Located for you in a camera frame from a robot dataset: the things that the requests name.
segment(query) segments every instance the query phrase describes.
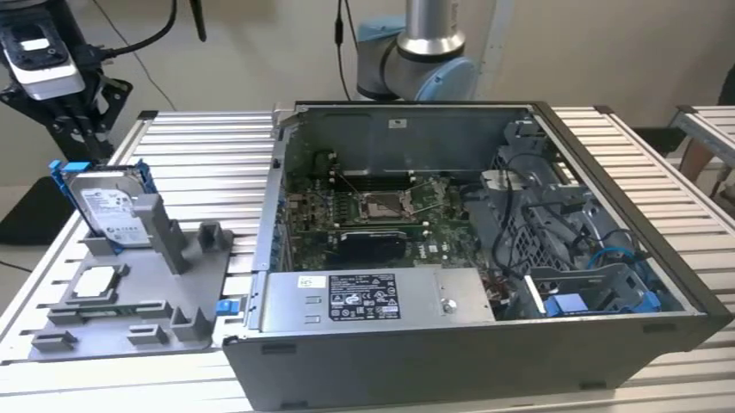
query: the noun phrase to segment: white wall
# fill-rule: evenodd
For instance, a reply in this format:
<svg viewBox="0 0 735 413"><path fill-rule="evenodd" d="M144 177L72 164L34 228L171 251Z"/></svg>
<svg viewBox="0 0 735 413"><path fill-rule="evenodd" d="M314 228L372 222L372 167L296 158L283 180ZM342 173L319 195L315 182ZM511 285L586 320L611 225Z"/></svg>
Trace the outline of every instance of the white wall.
<svg viewBox="0 0 735 413"><path fill-rule="evenodd" d="M90 0L68 0L94 44L122 42ZM130 41L166 21L170 0L99 0ZM342 98L332 26L335 0L206 0L210 41L186 1L172 33L139 54L179 110L268 109L278 101ZM479 59L492 0L459 0L467 55ZM356 20L402 13L402 0L351 0ZM484 98L608 104L634 125L668 121L674 105L713 104L735 63L733 0L515 0L500 72ZM344 45L354 84L354 51ZM112 132L138 113L168 109L132 56L104 67L135 86ZM60 157L46 129L0 105L0 185L32 183Z"/></svg>
<svg viewBox="0 0 735 413"><path fill-rule="evenodd" d="M733 0L515 0L492 99L607 104L635 126L717 103L735 64Z"/></svg>
<svg viewBox="0 0 735 413"><path fill-rule="evenodd" d="M68 0L87 41L122 46L88 0ZM130 42L159 30L170 0L99 0ZM335 0L206 0L210 39L196 39L188 1L179 0L178 25L170 35L139 52L156 83L179 110L268 110L275 102L340 99L334 45ZM479 59L494 1L462 0L459 22L468 35L467 55ZM402 0L351 0L356 22L400 14ZM348 85L355 83L355 54L346 28L343 46ZM135 85L128 106L112 131L119 142L144 109L170 110L140 65L128 55L104 67L110 77ZM60 156L46 129L0 105L0 185L32 183ZM10 152L11 139L22 140Z"/></svg>

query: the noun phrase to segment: hard drive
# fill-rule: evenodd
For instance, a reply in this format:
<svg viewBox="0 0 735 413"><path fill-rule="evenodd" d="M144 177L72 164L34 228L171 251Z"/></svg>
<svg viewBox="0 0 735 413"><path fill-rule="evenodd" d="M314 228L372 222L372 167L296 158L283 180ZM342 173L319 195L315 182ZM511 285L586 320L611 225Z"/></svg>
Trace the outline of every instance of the hard drive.
<svg viewBox="0 0 735 413"><path fill-rule="evenodd" d="M88 162L60 161L50 165L52 177L78 208L90 230L107 237L116 247L148 247L148 233L132 213L140 194L158 192L148 165L94 166Z"/></svg>

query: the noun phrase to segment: warning label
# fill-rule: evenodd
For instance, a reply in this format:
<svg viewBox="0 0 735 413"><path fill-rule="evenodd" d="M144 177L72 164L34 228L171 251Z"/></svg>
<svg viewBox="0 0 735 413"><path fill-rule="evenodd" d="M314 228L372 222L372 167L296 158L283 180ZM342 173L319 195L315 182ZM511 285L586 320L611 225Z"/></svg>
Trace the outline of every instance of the warning label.
<svg viewBox="0 0 735 413"><path fill-rule="evenodd" d="M395 274L330 275L330 318L334 321L399 319Z"/></svg>

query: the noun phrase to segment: metal table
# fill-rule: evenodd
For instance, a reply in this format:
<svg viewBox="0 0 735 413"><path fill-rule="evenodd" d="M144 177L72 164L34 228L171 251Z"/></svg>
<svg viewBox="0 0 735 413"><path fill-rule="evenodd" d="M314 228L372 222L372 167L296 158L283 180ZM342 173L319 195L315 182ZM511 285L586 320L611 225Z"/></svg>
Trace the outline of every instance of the metal table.
<svg viewBox="0 0 735 413"><path fill-rule="evenodd" d="M727 165L735 166L735 106L682 106L672 126L702 141Z"/></svg>
<svg viewBox="0 0 735 413"><path fill-rule="evenodd" d="M735 311L735 222L682 178L616 115L556 108L559 116L706 284ZM271 150L271 113L162 112L135 124L112 159L144 158L170 216L194 228L218 219L236 234L224 295L248 293ZM220 351L30 363L30 332L46 323L87 253L71 218L0 318L0 411L247 411ZM215 341L239 317L220 317ZM659 357L615 391L434 404L390 411L683 412L735 410L735 324L695 351Z"/></svg>

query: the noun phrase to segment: sticker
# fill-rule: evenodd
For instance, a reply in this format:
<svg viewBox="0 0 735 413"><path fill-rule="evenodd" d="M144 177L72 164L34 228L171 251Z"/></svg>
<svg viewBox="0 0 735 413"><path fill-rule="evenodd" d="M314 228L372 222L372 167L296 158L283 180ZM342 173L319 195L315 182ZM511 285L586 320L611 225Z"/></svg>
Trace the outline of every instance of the sticker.
<svg viewBox="0 0 735 413"><path fill-rule="evenodd" d="M299 288L327 288L327 276L299 275Z"/></svg>
<svg viewBox="0 0 735 413"><path fill-rule="evenodd" d="M390 119L388 129L406 129L408 127L408 119Z"/></svg>
<svg viewBox="0 0 735 413"><path fill-rule="evenodd" d="M120 245L146 244L148 232L134 217L132 200L119 189L83 189L82 197L104 235Z"/></svg>
<svg viewBox="0 0 735 413"><path fill-rule="evenodd" d="M330 318L334 321L399 319L395 274L330 275Z"/></svg>

